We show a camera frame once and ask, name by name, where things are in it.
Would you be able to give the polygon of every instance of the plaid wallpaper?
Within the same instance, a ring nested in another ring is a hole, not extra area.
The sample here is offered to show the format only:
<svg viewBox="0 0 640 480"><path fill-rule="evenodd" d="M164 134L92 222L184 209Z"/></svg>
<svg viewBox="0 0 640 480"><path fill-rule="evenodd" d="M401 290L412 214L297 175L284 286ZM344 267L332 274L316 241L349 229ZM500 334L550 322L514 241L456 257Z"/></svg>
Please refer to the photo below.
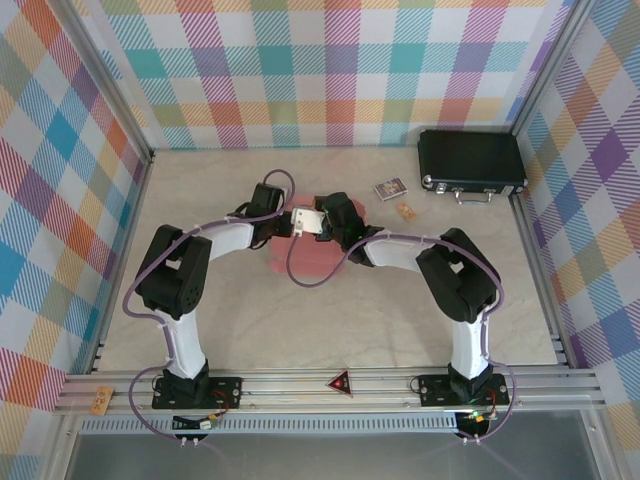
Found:
<svg viewBox="0 0 640 480"><path fill-rule="evenodd" d="M44 0L0 0L0 479L32 478L142 163Z"/></svg>
<svg viewBox="0 0 640 480"><path fill-rule="evenodd" d="M512 124L575 0L73 0L159 148Z"/></svg>
<svg viewBox="0 0 640 480"><path fill-rule="evenodd" d="M640 2L600 1L521 140L566 329L640 478Z"/></svg>

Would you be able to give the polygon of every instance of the white plastic piece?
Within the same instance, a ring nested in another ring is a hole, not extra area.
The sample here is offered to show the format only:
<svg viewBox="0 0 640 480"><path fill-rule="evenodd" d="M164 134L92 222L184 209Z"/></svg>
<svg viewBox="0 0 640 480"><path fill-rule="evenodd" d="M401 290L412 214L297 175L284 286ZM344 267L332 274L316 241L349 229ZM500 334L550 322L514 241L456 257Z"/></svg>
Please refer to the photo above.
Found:
<svg viewBox="0 0 640 480"><path fill-rule="evenodd" d="M295 207L291 213L293 233L295 235L302 235L303 232L322 233L324 217L324 212L318 212L308 207Z"/></svg>
<svg viewBox="0 0 640 480"><path fill-rule="evenodd" d="M451 366L467 380L480 375L489 362L482 354L482 313L474 323L453 322Z"/></svg>
<svg viewBox="0 0 640 480"><path fill-rule="evenodd" d="M371 263L376 267L397 267L420 272L416 257L427 246L410 240L390 239L388 235L391 235L391 232L383 230L375 236L387 237L386 239L369 242L364 246Z"/></svg>
<svg viewBox="0 0 640 480"><path fill-rule="evenodd" d="M230 223L200 234L211 240L209 261L236 250L244 250L251 245L253 225L250 223Z"/></svg>
<svg viewBox="0 0 640 480"><path fill-rule="evenodd" d="M156 311L166 322L169 336L175 348L175 360L169 371L180 378L195 378L205 363L205 356L200 348L196 311L193 310L174 320L167 313Z"/></svg>

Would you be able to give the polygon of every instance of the black mounting plate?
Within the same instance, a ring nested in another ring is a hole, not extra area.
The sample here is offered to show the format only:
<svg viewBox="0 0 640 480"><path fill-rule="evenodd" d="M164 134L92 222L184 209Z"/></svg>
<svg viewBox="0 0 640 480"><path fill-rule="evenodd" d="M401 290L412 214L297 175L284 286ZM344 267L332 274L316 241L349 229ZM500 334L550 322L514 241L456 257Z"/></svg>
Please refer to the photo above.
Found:
<svg viewBox="0 0 640 480"><path fill-rule="evenodd" d="M209 377L209 390L224 393L229 402L229 410L240 407L242 378ZM224 410L226 408L224 395L209 395L196 405L193 398L171 388L165 379L160 377L155 382L151 408L154 410Z"/></svg>
<svg viewBox="0 0 640 480"><path fill-rule="evenodd" d="M500 387L506 388L507 383L504 375L494 373L487 383L482 387L485 395L475 398L471 403L462 402L458 395L451 389L451 379L449 375L420 375L412 381L412 388L420 394L420 405L423 407L446 406L478 406L486 407L493 405L493 399L487 394L487 389L493 390L496 395L496 405L509 405L509 392L500 391Z"/></svg>

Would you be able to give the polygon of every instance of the beige floor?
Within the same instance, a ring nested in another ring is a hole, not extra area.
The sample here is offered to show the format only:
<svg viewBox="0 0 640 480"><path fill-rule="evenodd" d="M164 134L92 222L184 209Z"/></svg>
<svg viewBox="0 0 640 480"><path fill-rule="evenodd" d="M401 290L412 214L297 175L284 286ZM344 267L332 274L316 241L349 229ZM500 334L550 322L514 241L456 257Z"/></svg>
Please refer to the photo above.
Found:
<svg viewBox="0 0 640 480"><path fill-rule="evenodd" d="M511 364L555 363L547 326L506 198L486 207L458 206L451 195L419 187L416 151L300 149L162 152L151 176L123 287L129 285L156 228L190 228L222 218L249 200L272 168L295 177L298 192L346 191L367 208L368 220L396 232L438 236L461 227L503 278L506 304L491 319L490 347ZM409 193L382 203L375 183L399 176ZM286 179L273 183L286 185ZM418 219L406 223L395 204ZM437 308L418 274L349 265L327 285L307 290L268 267L271 253L236 252L210 265L198 307L202 348L212 368L440 366L451 354L451 321ZM165 347L153 322L111 321L100 369L162 364ZM141 308L136 297L134 307Z"/></svg>

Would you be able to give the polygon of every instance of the warning triangle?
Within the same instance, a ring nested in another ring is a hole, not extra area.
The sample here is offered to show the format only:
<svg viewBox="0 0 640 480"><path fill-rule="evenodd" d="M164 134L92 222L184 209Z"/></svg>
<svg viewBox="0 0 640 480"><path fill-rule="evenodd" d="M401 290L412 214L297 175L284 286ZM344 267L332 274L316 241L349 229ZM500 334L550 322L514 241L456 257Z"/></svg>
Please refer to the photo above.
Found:
<svg viewBox="0 0 640 480"><path fill-rule="evenodd" d="M344 393L353 397L351 394L351 377L349 376L349 370L345 370L339 375L336 375L327 383L327 387L335 390L336 392Z"/></svg>

